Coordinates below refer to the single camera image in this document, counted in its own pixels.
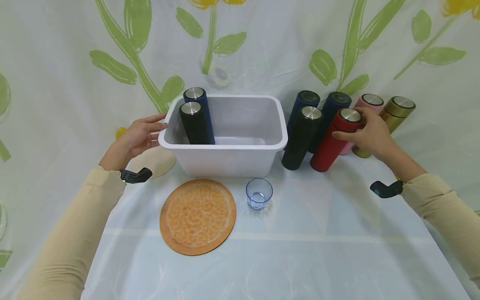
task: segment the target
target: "human arm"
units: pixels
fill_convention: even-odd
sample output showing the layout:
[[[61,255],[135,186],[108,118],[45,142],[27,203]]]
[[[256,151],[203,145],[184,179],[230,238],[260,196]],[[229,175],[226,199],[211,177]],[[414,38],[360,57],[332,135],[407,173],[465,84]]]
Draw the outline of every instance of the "human arm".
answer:
[[[390,136],[385,122],[368,108],[358,108],[366,120],[361,132],[334,132],[383,161],[406,182],[402,196],[444,238],[465,271],[480,288],[480,217],[438,176],[428,174]]]
[[[165,115],[135,121],[91,170],[74,200],[45,240],[17,299],[80,299],[111,210],[123,194],[120,170],[143,151],[158,146],[157,123]]]

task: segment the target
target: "orange round placemat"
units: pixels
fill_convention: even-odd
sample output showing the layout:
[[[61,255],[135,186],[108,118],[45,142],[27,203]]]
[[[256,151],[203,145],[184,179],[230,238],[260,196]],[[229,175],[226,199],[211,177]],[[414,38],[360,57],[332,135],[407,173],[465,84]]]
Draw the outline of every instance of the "orange round placemat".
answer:
[[[199,255],[218,247],[235,224],[237,208],[230,191],[210,179],[177,187],[160,212],[160,232],[170,248]]]

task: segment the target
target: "left hand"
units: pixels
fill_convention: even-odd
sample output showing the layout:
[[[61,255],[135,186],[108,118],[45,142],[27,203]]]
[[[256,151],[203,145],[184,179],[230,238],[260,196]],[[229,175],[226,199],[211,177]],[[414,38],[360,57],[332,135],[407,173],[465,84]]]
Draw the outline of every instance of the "left hand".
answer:
[[[159,146],[158,133],[167,127],[166,123],[158,123],[167,114],[153,115],[134,121],[116,140],[98,164],[107,171],[125,169],[130,160],[145,150]]]

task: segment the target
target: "pink thermos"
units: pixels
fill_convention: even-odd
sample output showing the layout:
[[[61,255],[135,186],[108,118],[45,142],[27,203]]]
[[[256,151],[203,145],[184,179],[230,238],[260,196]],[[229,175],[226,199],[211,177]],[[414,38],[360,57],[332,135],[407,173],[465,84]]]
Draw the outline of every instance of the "pink thermos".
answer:
[[[354,108],[370,108],[374,112],[378,113],[382,109],[383,105],[384,101],[379,96],[374,94],[363,94],[358,99]],[[352,147],[353,143],[348,142],[345,148],[343,148],[342,152],[340,152],[340,155],[347,154]]]

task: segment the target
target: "beige sleeve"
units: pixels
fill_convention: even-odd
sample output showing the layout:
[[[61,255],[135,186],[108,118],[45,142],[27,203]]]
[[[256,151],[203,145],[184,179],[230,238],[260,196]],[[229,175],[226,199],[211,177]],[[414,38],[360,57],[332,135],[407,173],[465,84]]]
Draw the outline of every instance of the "beige sleeve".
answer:
[[[103,229],[123,194],[120,172],[96,167],[45,240],[20,300],[80,299]]]
[[[480,288],[480,217],[438,176],[423,174],[403,186],[403,198],[442,235]]]

